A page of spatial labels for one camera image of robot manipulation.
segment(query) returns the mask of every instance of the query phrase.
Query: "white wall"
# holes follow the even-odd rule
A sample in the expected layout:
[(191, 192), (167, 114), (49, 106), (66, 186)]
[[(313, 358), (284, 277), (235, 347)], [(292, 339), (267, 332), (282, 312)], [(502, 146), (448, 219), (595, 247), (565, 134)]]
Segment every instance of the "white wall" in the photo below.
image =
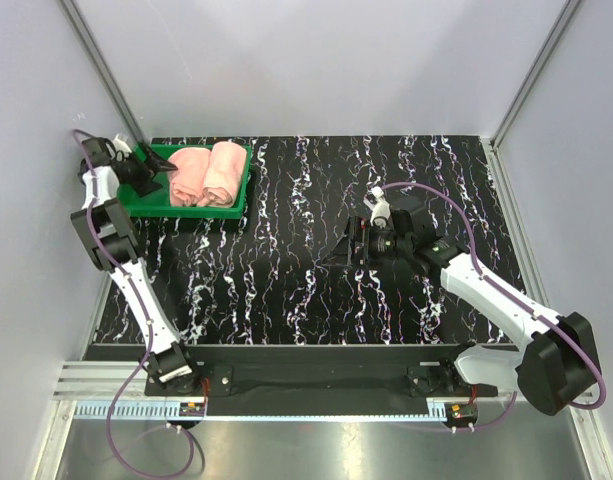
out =
[(69, 220), (74, 127), (124, 130), (57, 2), (0, 0), (0, 479), (26, 478), (101, 282)]
[(501, 153), (549, 300), (593, 324), (613, 449), (613, 0), (582, 6)]
[(78, 0), (147, 136), (492, 135), (564, 0)]

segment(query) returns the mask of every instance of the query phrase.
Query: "black marble surface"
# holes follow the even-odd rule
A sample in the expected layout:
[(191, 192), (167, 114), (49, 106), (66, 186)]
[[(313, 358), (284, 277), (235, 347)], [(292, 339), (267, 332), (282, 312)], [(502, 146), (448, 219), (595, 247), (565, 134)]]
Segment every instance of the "black marble surface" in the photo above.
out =
[[(159, 139), (212, 144), (222, 139)], [(477, 137), (234, 138), (254, 149), (241, 221), (135, 219), (151, 281), (189, 344), (506, 342), (470, 305), (406, 264), (359, 272), (324, 267), (348, 216), (368, 216), (374, 185), (414, 180), (448, 194), (473, 224), (480, 259), (523, 289)], [(404, 193), (390, 193), (394, 200)], [(439, 233), (465, 240), (459, 216), (422, 192)], [(111, 287), (95, 343), (141, 343)]]

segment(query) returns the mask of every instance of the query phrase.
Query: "cable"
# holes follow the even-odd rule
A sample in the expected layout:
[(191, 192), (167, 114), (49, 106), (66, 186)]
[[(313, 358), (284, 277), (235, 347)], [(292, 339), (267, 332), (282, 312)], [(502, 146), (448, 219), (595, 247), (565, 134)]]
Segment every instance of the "cable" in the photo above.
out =
[(206, 413), (208, 412), (208, 394), (210, 393), (210, 380), (208, 379), (208, 377), (202, 378), (200, 380), (200, 383), (202, 384), (202, 390), (204, 391), (204, 418), (206, 418)]
[[(88, 224), (88, 229), (90, 230), (91, 236), (93, 237), (95, 244), (97, 245), (99, 250), (102, 252), (102, 254), (108, 259), (108, 261), (115, 268), (117, 268), (122, 273), (122, 275), (124, 275), (124, 277), (126, 278), (126, 281), (130, 285), (130, 287), (133, 289), (133, 292), (135, 293), (135, 297), (137, 298), (139, 306), (142, 309), (142, 312), (144, 313), (144, 317), (146, 319), (149, 319), (150, 316), (148, 315), (148, 309), (146, 308), (144, 299), (141, 297), (139, 290), (137, 289), (137, 285), (135, 285), (135, 282), (133, 282), (132, 278), (130, 278), (130, 274), (126, 271), (126, 269), (113, 257), (113, 255), (104, 246), (99, 236), (97, 235), (97, 231), (95, 230), (95, 224), (93, 223), (93, 208), (95, 207), (95, 204), (97, 203), (97, 192), (98, 192), (97, 174), (95, 173), (93, 162), (91, 161), (88, 155), (88, 152), (86, 151), (86, 148), (84, 147), (83, 143), (79, 139), (78, 135), (84, 135), (88, 138), (95, 138), (95, 137), (91, 135), (90, 133), (85, 132), (83, 130), (79, 130), (79, 129), (73, 130), (72, 135), (75, 141), (77, 142), (77, 144), (79, 145), (79, 148), (84, 154), (84, 161), (86, 162), (86, 166), (88, 168), (88, 171), (92, 179), (93, 198), (91, 202), (88, 204), (88, 207), (86, 208), (86, 223)], [(113, 441), (112, 432), (111, 432), (111, 418), (115, 411), (115, 406), (117, 404), (117, 401), (122, 396), (122, 394), (124, 393), (124, 390), (126, 390), (130, 382), (133, 381), (133, 379), (139, 373), (139, 371), (144, 367), (144, 365), (146, 365), (146, 362), (148, 361), (148, 357), (150, 356), (150, 351), (153, 348), (153, 336), (154, 336), (153, 327), (152, 325), (148, 323), (148, 344), (146, 346), (146, 351), (144, 352), (144, 355), (139, 361), (139, 364), (137, 365), (137, 367), (135, 367), (135, 370), (133, 370), (133, 372), (128, 376), (128, 378), (124, 380), (124, 383), (122, 383), (121, 387), (119, 387), (119, 389), (117, 390), (117, 393), (115, 394), (115, 396), (113, 397), (113, 400), (110, 403), (108, 414), (106, 415), (106, 439), (108, 441), (108, 446), (113, 452), (113, 455), (115, 456), (115, 458), (117, 458), (117, 461), (124, 468), (126, 468), (126, 470), (142, 478), (168, 480), (168, 479), (174, 479), (174, 478), (181, 477), (184, 473), (186, 473), (186, 471), (190, 468), (191, 464), (193, 463), (193, 458), (195, 456), (195, 444), (193, 442), (194, 437), (190, 434), (190, 432), (184, 429), (178, 429), (178, 432), (181, 431), (186, 435), (186, 439), (188, 440), (188, 445), (190, 446), (190, 455), (188, 457), (188, 462), (186, 462), (186, 465), (184, 465), (184, 467), (182, 467), (182, 469), (179, 470), (178, 472), (170, 474), (170, 475), (151, 475), (147, 472), (142, 472), (141, 470), (138, 470), (132, 465), (130, 465), (124, 459), (124, 457), (122, 457), (121, 452), (115, 445), (115, 442)]]
[(473, 385), (470, 391), (470, 399), (468, 400), (468, 404), (472, 405), (477, 400), (477, 385)]
[[(502, 285), (497, 283), (495, 280), (490, 278), (488, 275), (484, 275), (484, 271), (482, 270), (482, 267), (479, 264), (479, 260), (477, 259), (477, 251), (475, 250), (475, 233), (473, 232), (473, 227), (470, 225), (470, 222), (468, 221), (466, 212), (464, 212), (464, 210), (462, 210), (459, 207), (459, 205), (455, 203), (454, 200), (452, 200), (450, 197), (440, 192), (439, 190), (434, 189), (433, 187), (429, 187), (428, 185), (424, 185), (421, 183), (415, 183), (415, 182), (389, 183), (388, 185), (384, 185), (381, 188), (382, 190), (387, 190), (389, 188), (404, 188), (404, 187), (421, 188), (422, 190), (431, 192), (437, 195), (442, 200), (448, 202), (457, 211), (459, 216), (464, 221), (464, 226), (466, 227), (466, 232), (468, 234), (468, 241), (470, 244), (470, 256), (471, 256), (471, 260), (473, 261), (473, 268), (475, 269), (475, 271), (489, 285), (491, 285), (498, 292), (503, 294), (506, 298), (508, 298), (510, 301), (512, 301), (522, 310), (530, 313), (531, 315), (533, 314), (533, 309), (530, 307), (530, 305), (525, 304), (519, 298), (515, 297), (515, 295), (513, 295), (511, 292), (506, 290)], [(579, 358), (581, 358), (581, 360), (586, 364), (588, 369), (591, 371), (591, 373), (595, 377), (595, 380), (597, 381), (597, 385), (599, 386), (599, 397), (597, 398), (595, 403), (587, 405), (583, 403), (571, 402), (570, 403), (571, 406), (575, 408), (580, 408), (582, 410), (595, 410), (596, 408), (601, 407), (606, 401), (606, 383), (604, 382), (604, 378), (602, 377), (602, 374), (597, 368), (597, 366), (595, 366), (595, 364), (593, 363), (591, 358), (586, 354), (586, 352), (584, 352), (584, 350), (582, 350), (581, 347), (577, 345), (577, 343), (575, 343), (575, 341), (572, 338), (570, 338), (570, 336), (568, 336), (561, 328), (559, 328), (557, 325), (555, 325), (553, 322), (551, 322), (549, 319), (547, 319), (543, 315), (539, 315), (537, 317), (537, 320), (542, 322), (544, 325), (546, 325), (548, 328), (554, 331), (557, 335), (559, 335), (562, 338), (562, 340), (564, 340), (568, 344), (568, 346), (573, 349), (573, 351), (579, 356)]]
[(199, 443), (199, 440), (197, 440), (197, 437), (195, 437), (195, 435), (192, 435), (190, 432), (189, 435), (193, 439), (195, 447), (197, 447), (197, 451), (199, 452), (199, 458), (202, 459), (202, 468), (199, 469), (199, 473), (197, 474), (197, 476), (201, 476), (204, 473), (204, 470), (206, 470), (206, 455), (204, 455), (204, 449), (202, 448), (201, 443)]
[[(167, 425), (156, 425), (152, 428), (149, 428), (148, 430), (146, 430), (143, 433), (140, 433), (137, 437), (133, 438), (132, 441), (124, 446), (122, 446), (121, 448), (119, 448), (120, 453), (126, 453), (129, 450), (132, 450), (139, 442), (141, 442), (142, 440), (144, 440), (146, 437), (149, 437), (151, 434), (155, 433), (155, 432), (159, 432), (161, 430), (168, 430), (170, 427), (168, 427)], [(106, 457), (95, 457), (95, 455), (93, 455), (91, 453), (91, 446), (90, 443), (88, 442), (88, 440), (85, 441), (84, 447), (83, 447), (86, 455), (88, 456), (88, 459), (93, 462), (93, 463), (97, 463), (97, 464), (103, 464), (106, 463), (110, 460), (116, 460), (116, 457), (114, 454), (110, 454)]]

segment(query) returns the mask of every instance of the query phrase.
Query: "metal floor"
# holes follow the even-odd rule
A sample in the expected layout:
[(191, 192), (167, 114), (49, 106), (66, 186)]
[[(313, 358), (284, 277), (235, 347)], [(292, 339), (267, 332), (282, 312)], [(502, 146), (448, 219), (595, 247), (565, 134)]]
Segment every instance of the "metal floor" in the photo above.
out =
[[(487, 403), (480, 410), (484, 422), (499, 415), (502, 407)], [(172, 473), (187, 461), (188, 444), (171, 431), (135, 440), (154, 425), (116, 421), (115, 443), (136, 468), (158, 475)], [(192, 433), (201, 442), (206, 464), (200, 475), (196, 455), (189, 473), (180, 477), (184, 479), (590, 478), (569, 411), (549, 418), (526, 403), (518, 403), (501, 425), (474, 434), (419, 432), (390, 423), (210, 421)], [(138, 477), (111, 457), (103, 421), (75, 420), (57, 478)]]

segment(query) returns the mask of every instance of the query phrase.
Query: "metal frame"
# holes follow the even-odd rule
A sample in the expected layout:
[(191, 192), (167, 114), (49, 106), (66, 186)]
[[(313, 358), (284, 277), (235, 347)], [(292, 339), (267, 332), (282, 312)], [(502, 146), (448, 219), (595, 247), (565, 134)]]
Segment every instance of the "metal frame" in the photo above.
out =
[[(211, 416), (238, 418), (401, 416), (402, 412), (426, 415), (426, 399), (410, 395), (402, 383), (404, 377), (407, 373), (413, 374), (417, 365), (437, 364), (455, 352), (455, 345), (190, 345), (186, 348), (202, 362), (200, 368), (210, 378)], [(92, 345), (85, 358), (93, 362), (116, 362), (134, 360), (141, 353), (143, 346), (139, 345)], [(216, 387), (221, 387), (224, 380), (230, 390), (245, 393), (245, 401), (242, 395), (218, 394)], [(323, 387), (335, 386), (339, 388), (322, 393)], [(458, 393), (464, 399), (469, 394), (467, 388)], [(496, 395), (494, 387), (480, 388), (480, 398)], [(436, 396), (456, 395), (438, 390)]]
[[(62, 373), (55, 390), (54, 399), (60, 401), (76, 401), (77, 407), (80, 405), (91, 406), (92, 409), (98, 411), (107, 408), (110, 405), (111, 399), (115, 396), (117, 390), (124, 383), (125, 379), (134, 371), (136, 364), (129, 362), (67, 362), (62, 369)], [(205, 403), (206, 399), (203, 395), (198, 396), (146, 396), (144, 393), (144, 385), (146, 385), (147, 373), (140, 371), (133, 381), (128, 384), (122, 395), (121, 402), (124, 406), (134, 407), (135, 410), (141, 411), (125, 411), (119, 413), (117, 418), (128, 419), (161, 419), (161, 415), (157, 413), (157, 409), (162, 406), (167, 408), (174, 404), (194, 402), (196, 404)], [(300, 395), (308, 395), (308, 390), (303, 389)], [(264, 415), (264, 414), (248, 414), (245, 410), (242, 414), (237, 414), (233, 410), (224, 409), (219, 405), (220, 397), (211, 397), (211, 415), (206, 417), (206, 421), (315, 421), (315, 422), (331, 422), (331, 421), (403, 421), (403, 422), (429, 422), (429, 421), (445, 421), (446, 410), (444, 402), (431, 398), (419, 399), (416, 406), (419, 407), (415, 412), (389, 414), (389, 413), (374, 413), (372, 415), (363, 414), (333, 414), (333, 415)], [(255, 399), (248, 398), (245, 404), (255, 403)], [(81, 412), (77, 408), (75, 416), (90, 416), (90, 412)], [(98, 412), (91, 414), (100, 417)], [(174, 418), (174, 415), (168, 415), (167, 418)]]
[(144, 136), (144, 132), (139, 126), (137, 118), (133, 114), (128, 102), (126, 102), (126, 98), (119, 88), (117, 80), (115, 80), (113, 73), (108, 67), (108, 64), (106, 63), (106, 60), (104, 59), (92, 31), (88, 26), (88, 23), (86, 23), (79, 6), (77, 5), (77, 2), (75, 0), (58, 0), (58, 3), (61, 5), (64, 14), (77, 34), (86, 55), (88, 55), (88, 58), (91, 61), (91, 65), (99, 75), (108, 96), (115, 105), (115, 108), (117, 108), (119, 116), (124, 120), (126, 128), (128, 128), (131, 136), (136, 142), (143, 142), (147, 140)]
[(528, 74), (524, 78), (522, 85), (519, 87), (519, 91), (515, 95), (515, 98), (506, 112), (506, 115), (504, 115), (504, 119), (490, 139), (490, 142), (495, 149), (499, 148), (499, 146), (504, 142), (504, 139), (508, 134), (508, 130), (513, 125), (519, 111), (524, 106), (526, 99), (533, 90), (533, 87), (550, 61), (553, 52), (557, 48), (557, 45), (559, 45), (559, 42), (566, 33), (566, 30), (568, 30), (568, 27), (573, 22), (575, 15), (583, 3), (584, 0), (567, 0), (562, 7), (557, 20), (555, 20), (555, 24), (546, 37), (546, 41), (542, 45), (542, 48), (539, 50), (535, 61), (528, 70)]
[[(121, 89), (119, 88), (119, 85), (117, 84), (117, 81), (115, 80), (110, 68), (104, 60), (104, 57), (93, 37), (89, 26), (83, 18), (81, 10), (76, 3), (76, 0), (58, 1), (59, 4), (62, 6), (69, 22), (77, 33), (82, 43), (82, 46), (86, 51), (86, 54), (89, 56), (91, 63), (93, 64), (93, 67), (99, 74), (100, 79), (104, 87), (106, 88), (109, 97), (113, 101), (120, 116), (126, 123), (129, 132), (136, 141), (146, 140), (136, 117), (132, 113)], [(566, 1), (554, 26), (549, 32), (546, 41), (540, 49), (519, 91), (517, 92), (512, 104), (506, 112), (499, 128), (493, 135), (492, 139), (482, 139), (482, 145), (489, 161), (493, 180), (497, 185), (497, 193), (499, 196), (502, 210), (506, 218), (507, 226), (510, 231), (511, 239), (515, 247), (517, 259), (522, 271), (524, 282), (526, 284), (527, 292), (531, 297), (533, 297), (535, 300), (539, 301), (544, 305), (548, 305), (546, 292), (538, 274), (534, 255), (530, 248), (528, 239), (526, 238), (525, 233), (523, 231), (523, 224), (519, 215), (519, 211), (517, 209), (517, 204), (513, 197), (513, 193), (510, 188), (510, 184), (508, 182), (503, 163), (499, 158), (499, 152), (497, 149), (506, 138), (506, 135), (511, 128), (515, 118), (519, 114), (526, 99), (530, 95), (545, 66), (551, 59), (557, 45), (561, 41), (563, 35), (572, 23), (573, 19), (575, 18), (576, 13), (578, 12), (580, 6), (583, 4), (583, 1), (584, 0)], [(102, 285), (102, 290), (100, 292), (98, 303), (96, 305), (95, 313), (91, 322), (92, 329), (91, 334), (88, 337), (89, 339), (94, 334), (94, 331), (101, 318), (103, 303), (106, 295), (108, 294), (109, 285), (110, 280), (106, 279), (104, 281), (104, 284)], [(206, 354), (208, 353), (209, 356), (212, 355), (214, 357), (220, 357), (223, 353), (212, 347), (204, 346), (201, 348), (203, 353), (202, 356), (206, 356)], [(356, 361), (357, 357), (354, 354), (348, 355), (350, 353), (349, 350), (352, 350), (353, 347), (343, 348), (345, 352), (344, 356), (346, 358), (351, 357), (351, 361)], [(407, 351), (404, 351), (403, 348), (404, 347), (397, 348), (395, 346), (389, 346), (389, 351), (387, 353), (386, 351), (384, 351), (384, 349), (380, 349), (379, 347), (365, 347), (362, 348), (362, 350), (358, 351), (358, 353), (361, 354), (362, 358), (364, 358), (365, 360), (366, 357), (372, 357), (373, 359), (384, 359), (386, 357), (391, 356), (399, 357), (404, 353), (406, 353), (406, 356), (409, 356), (411, 350), (407, 349)], [(277, 355), (279, 355), (280, 357), (284, 355), (282, 353), (282, 347), (266, 347), (265, 350), (268, 351), (262, 354), (262, 357), (266, 357), (267, 354), (272, 354), (274, 361), (277, 361)], [(319, 356), (322, 353), (322, 350), (320, 349), (318, 349), (318, 352), (313, 352), (311, 349), (308, 348), (292, 349), (292, 351), (296, 350), (306, 353), (306, 357), (312, 354)], [(327, 350), (327, 352), (333, 354), (333, 357), (340, 358), (339, 353), (341, 352), (337, 352), (335, 350), (337, 349), (334, 349), (334, 351), (331, 351), (329, 349)], [(415, 350), (419, 351), (420, 353), (423, 351), (425, 356), (429, 354), (431, 354), (431, 356), (435, 356), (441, 353), (441, 347), (439, 350), (433, 347), (423, 347), (422, 349)], [(229, 355), (234, 354), (235, 357), (246, 357), (247, 355), (249, 355), (249, 352), (250, 350), (244, 352), (237, 347), (229, 348)], [(131, 355), (131, 359), (135, 358), (134, 353), (130, 353), (126, 350), (124, 350), (122, 353)], [(103, 352), (98, 351), (97, 354), (103, 355)], [(61, 461), (64, 446), (68, 438), (72, 419), (76, 410), (77, 400), (73, 400), (73, 398), (78, 398), (78, 395), (80, 396), (79, 398), (91, 398), (91, 396), (96, 396), (97, 398), (108, 398), (111, 393), (111, 390), (114, 391), (116, 390), (116, 388), (119, 387), (119, 385), (122, 383), (122, 379), (126, 378), (128, 370), (132, 370), (134, 366), (134, 361), (114, 362), (114, 364), (111, 365), (108, 365), (107, 363), (99, 364), (90, 361), (74, 362), (65, 365), (65, 373), (62, 377), (62, 381), (60, 381), (56, 392), (55, 400), (51, 407), (51, 423), (44, 439), (42, 449), (40, 451), (33, 478), (35, 478), (36, 480), (52, 480), (55, 478)], [(142, 382), (144, 379), (145, 374), (139, 374), (137, 376), (137, 380), (139, 381), (139, 383), (135, 385), (130, 385), (128, 387), (127, 396), (132, 399), (142, 399)], [(153, 400), (159, 400), (158, 397), (148, 398)], [(606, 436), (601, 425), (600, 419), (598, 418), (598, 415), (594, 412), (587, 412), (583, 410), (572, 410), (571, 414), (573, 416), (581, 448), (592, 478), (613, 479), (613, 457), (610, 452), (610, 448), (608, 446), (608, 442), (606, 440)]]
[[(544, 285), (539, 275), (535, 257), (524, 233), (524, 224), (519, 215), (515, 197), (510, 188), (508, 175), (498, 151), (488, 138), (481, 139), (497, 196), (508, 226), (511, 241), (517, 256), (528, 295), (542, 305), (549, 306)], [(599, 414), (595, 411), (569, 409), (582, 447), (586, 465), (593, 479), (613, 480), (613, 454), (606, 438)]]

